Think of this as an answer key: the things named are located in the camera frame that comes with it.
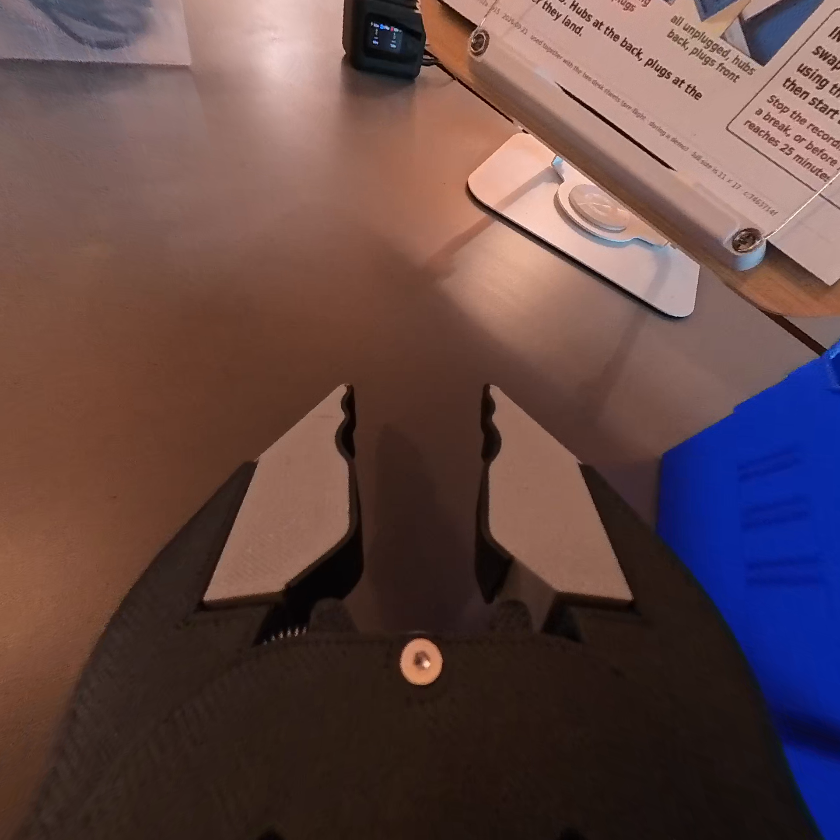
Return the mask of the blue bin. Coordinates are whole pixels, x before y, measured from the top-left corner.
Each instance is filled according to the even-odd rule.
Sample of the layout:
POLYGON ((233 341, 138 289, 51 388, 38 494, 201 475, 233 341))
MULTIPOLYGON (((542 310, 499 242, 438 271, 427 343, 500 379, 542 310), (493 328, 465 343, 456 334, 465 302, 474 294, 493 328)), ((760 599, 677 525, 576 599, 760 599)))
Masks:
POLYGON ((839 838, 839 345, 661 458, 657 531, 729 625, 839 838))

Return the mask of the white sheet holder bar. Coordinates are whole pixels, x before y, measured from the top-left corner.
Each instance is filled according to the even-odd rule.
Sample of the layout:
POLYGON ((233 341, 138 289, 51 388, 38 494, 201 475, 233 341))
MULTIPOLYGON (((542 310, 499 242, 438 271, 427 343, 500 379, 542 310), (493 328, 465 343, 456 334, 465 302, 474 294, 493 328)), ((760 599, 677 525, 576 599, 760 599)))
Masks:
POLYGON ((767 241, 750 221, 701 184, 658 163, 574 100, 500 35, 469 36, 469 66, 526 130, 693 256, 750 270, 767 241))

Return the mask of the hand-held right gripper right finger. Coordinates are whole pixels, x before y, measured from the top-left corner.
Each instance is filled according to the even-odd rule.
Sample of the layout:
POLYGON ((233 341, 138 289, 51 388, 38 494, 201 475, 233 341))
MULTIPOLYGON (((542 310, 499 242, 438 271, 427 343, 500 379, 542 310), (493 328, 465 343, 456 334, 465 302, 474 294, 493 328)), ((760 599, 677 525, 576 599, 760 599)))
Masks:
POLYGON ((499 625, 574 627, 634 604, 583 466, 496 385, 480 402, 476 579, 499 625))

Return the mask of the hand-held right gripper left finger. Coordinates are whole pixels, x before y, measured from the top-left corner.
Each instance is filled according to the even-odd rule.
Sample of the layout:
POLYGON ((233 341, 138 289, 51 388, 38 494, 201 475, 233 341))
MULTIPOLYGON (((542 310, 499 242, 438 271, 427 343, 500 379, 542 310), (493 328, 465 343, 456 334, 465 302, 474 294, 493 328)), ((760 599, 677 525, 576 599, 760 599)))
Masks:
POLYGON ((354 389, 341 384, 255 462, 207 607, 343 599, 364 567, 354 389))

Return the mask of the clear plastic box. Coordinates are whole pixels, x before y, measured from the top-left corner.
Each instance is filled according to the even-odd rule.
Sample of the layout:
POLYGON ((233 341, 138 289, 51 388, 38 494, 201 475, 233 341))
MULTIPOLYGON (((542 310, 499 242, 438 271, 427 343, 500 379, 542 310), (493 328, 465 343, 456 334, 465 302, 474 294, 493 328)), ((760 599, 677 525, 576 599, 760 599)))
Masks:
POLYGON ((1 58, 192 64, 181 1, 2 1, 1 58))

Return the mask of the instruction sheet on wooden stand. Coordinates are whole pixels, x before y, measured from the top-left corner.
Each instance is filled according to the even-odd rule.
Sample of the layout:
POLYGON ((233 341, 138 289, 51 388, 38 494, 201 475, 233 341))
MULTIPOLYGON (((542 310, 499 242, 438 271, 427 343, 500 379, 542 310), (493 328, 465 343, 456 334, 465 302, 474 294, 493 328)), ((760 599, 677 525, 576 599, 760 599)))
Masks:
POLYGON ((759 309, 788 319, 838 315, 838 284, 832 287, 823 285, 776 248, 772 248, 757 267, 738 271, 726 266, 712 254, 709 245, 700 242, 698 234, 688 230, 686 222, 678 220, 675 210, 665 207, 664 199, 647 197, 640 186, 631 184, 628 165, 644 158, 656 173, 673 176, 673 171, 656 162, 637 144, 623 137, 563 91, 559 91, 562 97, 561 114, 564 117, 589 118, 596 129, 604 130, 608 139, 617 142, 620 161, 617 164, 605 163, 595 151, 590 133, 582 140, 576 140, 568 129, 549 129, 544 118, 528 114, 528 107, 518 94, 508 92, 503 83, 490 80, 488 71, 480 69, 481 62, 472 56, 469 49, 475 29, 470 21, 441 2, 421 2, 420 5, 431 49, 448 72, 510 121, 582 169, 585 175, 628 205, 645 222, 651 223, 659 233, 666 235, 700 266, 709 269, 741 298, 759 309))

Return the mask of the small black display device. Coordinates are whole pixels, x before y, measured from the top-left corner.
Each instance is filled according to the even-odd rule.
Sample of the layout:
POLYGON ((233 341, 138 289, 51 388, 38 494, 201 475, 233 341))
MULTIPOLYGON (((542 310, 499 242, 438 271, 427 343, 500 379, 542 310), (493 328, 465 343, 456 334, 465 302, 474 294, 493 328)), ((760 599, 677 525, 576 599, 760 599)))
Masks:
POLYGON ((344 1, 342 46, 354 69, 414 80, 426 33, 416 1, 344 1))

